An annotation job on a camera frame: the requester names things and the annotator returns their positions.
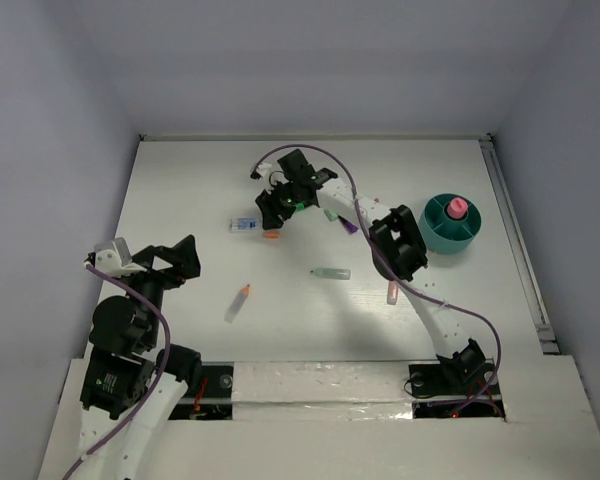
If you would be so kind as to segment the clear blue glue bottle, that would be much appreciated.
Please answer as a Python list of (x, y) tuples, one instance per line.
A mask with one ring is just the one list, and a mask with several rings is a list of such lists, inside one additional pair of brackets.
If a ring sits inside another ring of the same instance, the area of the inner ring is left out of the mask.
[(261, 220), (256, 217), (236, 217), (230, 221), (230, 231), (233, 233), (246, 233), (261, 229)]

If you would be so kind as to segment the purple cap black highlighter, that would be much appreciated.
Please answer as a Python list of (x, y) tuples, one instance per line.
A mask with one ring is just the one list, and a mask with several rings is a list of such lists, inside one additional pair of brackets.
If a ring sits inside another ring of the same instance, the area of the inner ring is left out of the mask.
[(339, 221), (349, 234), (355, 234), (358, 231), (358, 227), (346, 219), (340, 218)]

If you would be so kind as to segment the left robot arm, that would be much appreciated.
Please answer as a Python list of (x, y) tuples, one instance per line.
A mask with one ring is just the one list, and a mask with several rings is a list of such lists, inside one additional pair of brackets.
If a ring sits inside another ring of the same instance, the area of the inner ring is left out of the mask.
[(64, 476), (139, 479), (174, 407), (201, 383), (200, 353), (172, 342), (162, 312), (165, 292), (201, 273), (196, 241), (131, 253), (119, 237), (95, 246), (84, 267), (122, 292), (92, 314), (77, 458)]

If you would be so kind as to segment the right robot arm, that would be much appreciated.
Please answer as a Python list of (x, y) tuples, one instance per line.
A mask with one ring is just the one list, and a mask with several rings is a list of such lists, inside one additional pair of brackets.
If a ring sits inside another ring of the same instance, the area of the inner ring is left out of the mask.
[[(286, 151), (278, 161), (283, 182), (265, 188), (255, 200), (266, 231), (279, 230), (301, 207), (331, 211), (355, 225), (367, 241), (377, 272), (397, 283), (424, 325), (436, 355), (442, 384), (448, 395), (475, 400), (497, 379), (501, 341), (485, 316), (450, 303), (436, 291), (427, 274), (425, 240), (409, 207), (386, 207), (358, 192), (353, 175), (327, 150), (309, 144), (287, 144), (265, 153), (252, 167), (250, 177), (265, 175), (262, 166), (273, 154)], [(477, 340), (460, 326), (459, 316), (483, 322), (496, 344), (490, 362)]]

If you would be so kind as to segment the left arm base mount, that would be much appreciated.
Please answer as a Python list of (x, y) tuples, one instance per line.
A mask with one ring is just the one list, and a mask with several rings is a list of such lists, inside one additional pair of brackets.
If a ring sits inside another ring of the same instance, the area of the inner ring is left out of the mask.
[(233, 363), (204, 363), (197, 387), (176, 404), (170, 420), (216, 421), (233, 417)]

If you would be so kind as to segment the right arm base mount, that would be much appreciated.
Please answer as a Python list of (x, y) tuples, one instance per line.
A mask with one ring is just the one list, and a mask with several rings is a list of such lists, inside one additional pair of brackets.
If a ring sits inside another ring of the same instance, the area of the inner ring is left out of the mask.
[(403, 390), (411, 399), (415, 419), (500, 418), (505, 419), (504, 403), (497, 381), (483, 394), (458, 412), (454, 410), (481, 390), (491, 377), (494, 365), (487, 363), (461, 387), (454, 387), (445, 378), (442, 367), (434, 363), (409, 366), (409, 377)]

